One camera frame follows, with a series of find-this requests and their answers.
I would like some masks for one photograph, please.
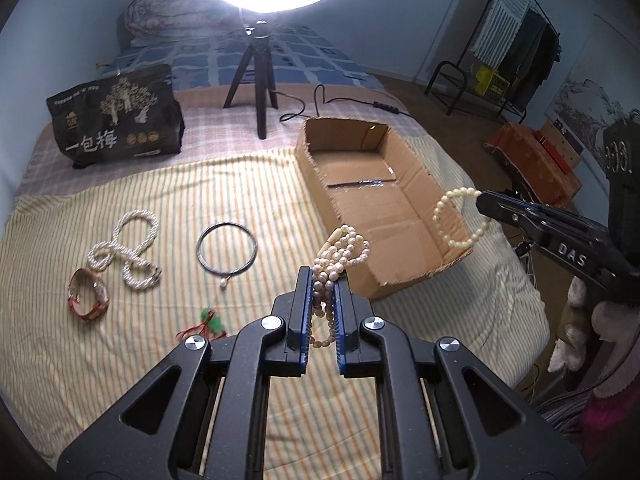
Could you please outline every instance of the green charm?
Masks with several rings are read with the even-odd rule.
[[[205,308],[200,313],[200,321],[204,323],[207,320],[207,317],[209,317],[209,309]],[[220,321],[217,314],[214,314],[211,320],[207,323],[207,328],[214,334],[221,334],[225,330],[225,326],[222,324],[222,321]]]

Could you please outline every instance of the pillow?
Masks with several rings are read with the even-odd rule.
[[[132,46],[242,29],[238,10],[222,0],[133,0],[124,23]]]

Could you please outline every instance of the striped towel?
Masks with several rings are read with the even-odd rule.
[[[451,161],[433,139],[410,143],[444,187],[471,185],[462,170],[444,170]],[[160,220],[143,257],[164,269],[161,282],[132,291],[122,263],[114,262],[103,273],[109,311],[79,324],[66,309],[66,283],[89,248],[134,208]],[[462,214],[471,228],[480,221],[469,204]],[[222,292],[194,250],[207,225],[225,220],[247,225],[260,250]],[[146,224],[135,221],[121,240],[135,246],[145,234]],[[270,312],[327,234],[292,148],[139,173],[66,198],[21,197],[0,246],[0,388],[35,449],[55,465],[73,438],[174,347],[174,334],[195,324],[201,309],[215,306],[231,333]],[[206,255],[231,267],[247,250],[228,232],[210,238]],[[548,338],[540,298],[498,226],[465,260],[374,309],[413,336],[459,336],[509,384]],[[322,336],[326,326],[316,330]],[[305,377],[274,379],[266,478],[380,478],[374,393],[371,380],[338,376],[333,349],[312,350]]]

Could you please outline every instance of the pearl bracelet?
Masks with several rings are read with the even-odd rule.
[[[326,348],[335,341],[334,283],[346,269],[366,263],[370,252],[370,243],[347,224],[336,229],[318,251],[312,267],[314,314],[318,317],[326,316],[329,337],[316,340],[311,336],[309,344],[313,348]]]
[[[469,247],[475,245],[476,242],[480,238],[482,238],[482,236],[484,236],[484,233],[489,228],[492,219],[488,216],[485,216],[482,225],[476,230],[475,233],[471,235],[469,239],[464,242],[457,242],[455,240],[452,240],[450,235],[444,234],[444,231],[442,230],[442,224],[440,222],[440,213],[444,211],[445,205],[452,198],[460,198],[465,196],[478,198],[480,195],[482,195],[482,192],[478,191],[477,189],[474,189],[472,187],[461,187],[460,189],[447,191],[447,193],[444,194],[436,204],[436,209],[433,210],[433,223],[436,225],[438,234],[442,236],[442,240],[444,241],[444,243],[446,243],[451,249],[468,249]]]

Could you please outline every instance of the red string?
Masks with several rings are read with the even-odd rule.
[[[216,315],[216,311],[211,309],[209,310],[209,313],[207,314],[207,317],[205,318],[205,320],[196,325],[196,326],[191,326],[189,327],[187,330],[182,330],[181,332],[178,332],[175,335],[175,338],[178,341],[184,341],[184,339],[186,338],[186,335],[189,332],[192,332],[193,330],[197,330],[200,329],[200,331],[198,332],[198,335],[203,336],[204,338],[210,340],[210,341],[217,341],[218,339],[222,339],[223,337],[226,337],[226,330],[223,330],[219,335],[216,335],[215,332],[213,332],[213,330],[211,330],[207,325],[209,324],[209,322],[214,318],[214,316]]]

